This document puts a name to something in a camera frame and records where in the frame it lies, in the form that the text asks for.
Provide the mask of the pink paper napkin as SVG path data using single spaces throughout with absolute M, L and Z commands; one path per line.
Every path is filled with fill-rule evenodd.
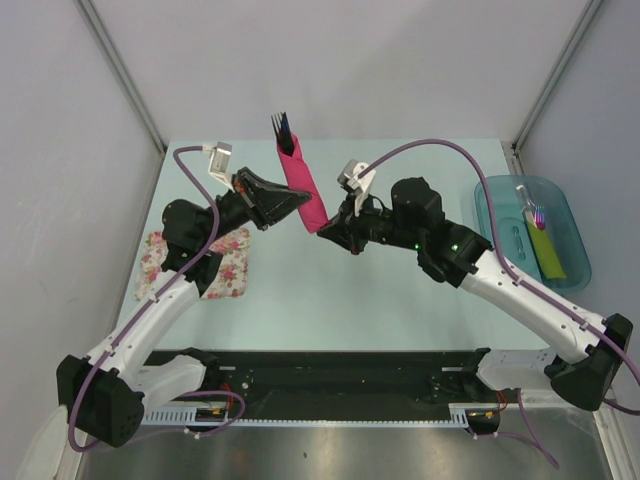
M 315 234 L 329 223 L 329 218 L 298 138 L 294 134 L 282 134 L 277 140 L 277 152 L 289 188 L 310 195 L 298 211 L 305 229 Z

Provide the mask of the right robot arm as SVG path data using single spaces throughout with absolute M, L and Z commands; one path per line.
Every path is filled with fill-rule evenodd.
M 411 249 L 432 280 L 490 302 L 547 345 L 481 351 L 461 376 L 463 393 L 484 401 L 498 390 L 551 390 L 577 408 L 598 410 L 623 362 L 631 322 L 581 309 L 518 269 L 489 240 L 446 219 L 440 194 L 424 179 L 397 181 L 391 200 L 390 208 L 377 208 L 348 194 L 320 237 L 354 255 L 370 242 Z

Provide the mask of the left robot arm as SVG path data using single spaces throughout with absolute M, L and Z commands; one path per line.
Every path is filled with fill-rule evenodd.
M 268 182 L 247 168 L 233 175 L 229 190 L 209 197 L 208 207 L 188 200 L 169 203 L 162 213 L 167 256 L 147 295 L 129 319 L 84 357 L 67 356 L 56 371 L 58 399 L 68 410 L 68 440 L 82 431 L 111 447 L 137 432 L 144 416 L 193 393 L 207 400 L 221 387 L 204 353 L 189 349 L 159 367 L 143 367 L 158 342 L 215 280 L 223 256 L 215 240 L 252 222 L 260 230 L 283 220 L 310 194 Z

